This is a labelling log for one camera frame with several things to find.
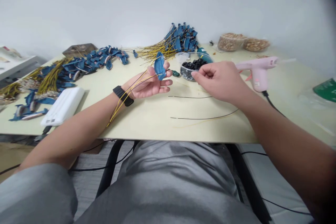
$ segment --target forearm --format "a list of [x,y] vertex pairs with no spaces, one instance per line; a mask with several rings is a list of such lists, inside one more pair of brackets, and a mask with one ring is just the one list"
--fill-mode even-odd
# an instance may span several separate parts
[[236,106],[247,116],[272,163],[302,198],[323,203],[332,188],[335,152],[254,92],[246,95],[248,102]]
[[32,150],[19,170],[42,163],[58,163],[68,169],[75,158],[104,131],[118,101],[119,98],[112,93],[71,117]]

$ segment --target small green component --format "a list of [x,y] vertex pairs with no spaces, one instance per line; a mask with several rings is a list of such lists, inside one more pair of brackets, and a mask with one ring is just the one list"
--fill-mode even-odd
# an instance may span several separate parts
[[179,74],[179,72],[173,70],[173,76],[175,76],[175,77],[180,77],[180,74]]

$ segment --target white power bank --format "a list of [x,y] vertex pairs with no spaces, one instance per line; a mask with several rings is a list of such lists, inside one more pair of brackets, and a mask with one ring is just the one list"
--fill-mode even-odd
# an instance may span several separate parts
[[63,90],[51,109],[41,121],[42,126],[58,126],[74,115],[82,97],[84,89],[73,87]]

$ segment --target pink hot glue gun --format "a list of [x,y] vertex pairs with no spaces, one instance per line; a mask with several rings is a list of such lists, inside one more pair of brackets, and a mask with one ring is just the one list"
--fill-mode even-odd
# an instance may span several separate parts
[[257,92],[266,91],[267,85],[267,69],[277,66],[278,57],[268,57],[243,61],[236,64],[238,70],[251,70],[253,78],[253,88]]

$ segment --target watch strap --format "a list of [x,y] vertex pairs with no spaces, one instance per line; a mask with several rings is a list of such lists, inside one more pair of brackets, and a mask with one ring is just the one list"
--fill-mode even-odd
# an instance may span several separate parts
[[124,102],[126,107],[129,107],[133,104],[134,100],[131,97],[127,96],[121,86],[116,86],[113,89],[113,92]]

